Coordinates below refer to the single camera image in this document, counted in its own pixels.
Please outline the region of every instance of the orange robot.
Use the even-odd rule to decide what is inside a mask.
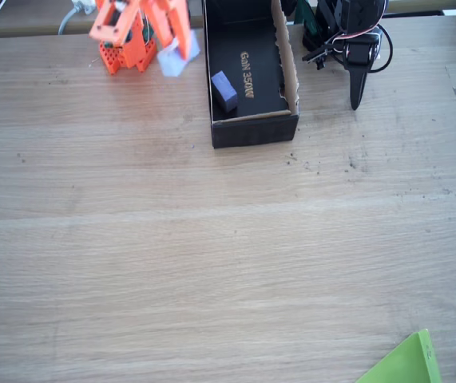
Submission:
[[[89,36],[100,41],[100,55],[110,74],[119,68],[136,66],[140,72],[148,68],[157,54],[149,24],[162,45],[162,56],[173,51],[185,63],[191,59],[191,48],[197,42],[190,30],[186,0],[96,0],[96,3],[99,13]]]

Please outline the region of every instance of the light blue object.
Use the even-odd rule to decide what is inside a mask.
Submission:
[[[188,60],[181,58],[180,50],[178,49],[177,40],[175,39],[170,46],[164,48],[157,54],[158,63],[161,66],[162,74],[166,77],[178,77],[183,72],[187,64],[192,61],[200,52],[199,44],[197,43],[196,34],[192,30],[190,33],[190,56]]]
[[[212,76],[212,91],[213,96],[226,113],[231,112],[238,105],[236,90],[222,70]]]

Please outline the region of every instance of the wood grain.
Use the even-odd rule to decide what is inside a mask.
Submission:
[[[456,18],[384,25],[357,112],[292,28],[295,139],[219,151],[203,54],[0,39],[0,381],[353,382],[428,328],[456,382]]]

